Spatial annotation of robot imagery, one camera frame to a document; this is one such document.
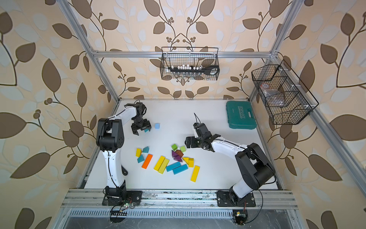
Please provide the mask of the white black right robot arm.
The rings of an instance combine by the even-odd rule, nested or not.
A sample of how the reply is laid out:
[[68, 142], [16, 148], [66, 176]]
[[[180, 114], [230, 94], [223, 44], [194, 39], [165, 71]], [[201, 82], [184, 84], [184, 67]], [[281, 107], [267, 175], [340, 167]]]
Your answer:
[[240, 145], [228, 141], [218, 134], [211, 134], [204, 123], [194, 123], [193, 129], [195, 136], [185, 140], [187, 148], [202, 148], [236, 160], [242, 178], [229, 189], [232, 203], [243, 200], [250, 192], [259, 190], [275, 177], [274, 166], [258, 144]]

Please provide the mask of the yellow triangle block red pattern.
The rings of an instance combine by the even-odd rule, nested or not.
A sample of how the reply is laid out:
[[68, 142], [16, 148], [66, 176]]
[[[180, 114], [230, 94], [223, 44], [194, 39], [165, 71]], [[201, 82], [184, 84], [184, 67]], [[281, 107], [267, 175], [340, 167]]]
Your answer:
[[137, 156], [137, 157], [140, 157], [140, 156], [141, 156], [141, 154], [142, 154], [142, 150], [141, 150], [140, 148], [137, 148], [137, 149], [136, 149], [136, 156]]

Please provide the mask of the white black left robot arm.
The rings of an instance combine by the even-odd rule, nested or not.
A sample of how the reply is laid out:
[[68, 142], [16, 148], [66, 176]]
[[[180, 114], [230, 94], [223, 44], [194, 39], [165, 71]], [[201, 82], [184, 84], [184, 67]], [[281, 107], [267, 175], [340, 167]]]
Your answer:
[[131, 120], [134, 135], [139, 135], [139, 130], [151, 130], [151, 123], [143, 118], [146, 111], [146, 106], [137, 100], [125, 104], [122, 111], [109, 118], [101, 118], [97, 123], [96, 144], [104, 156], [107, 168], [107, 185], [104, 189], [107, 197], [126, 198], [127, 171], [121, 164], [121, 148], [125, 140], [123, 125]]

